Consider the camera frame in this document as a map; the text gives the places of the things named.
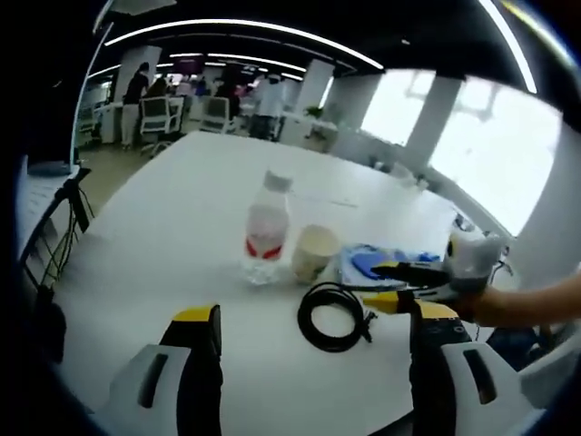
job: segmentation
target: human arm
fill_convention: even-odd
[[[466,299],[474,320],[487,326],[530,327],[581,318],[581,273],[544,289],[501,292],[488,287]]]

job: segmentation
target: bright window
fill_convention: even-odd
[[[361,129],[384,141],[405,146],[435,75],[430,71],[388,71],[379,80]]]
[[[463,91],[472,80],[468,79]],[[553,166],[560,113],[506,86],[497,90],[489,114],[463,109],[484,107],[486,87],[480,84],[469,93],[460,92],[460,104],[457,102],[430,164],[517,236]]]

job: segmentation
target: paper cup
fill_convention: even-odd
[[[306,226],[300,232],[290,264],[297,281],[313,283],[339,250],[339,239],[331,230],[314,224]]]

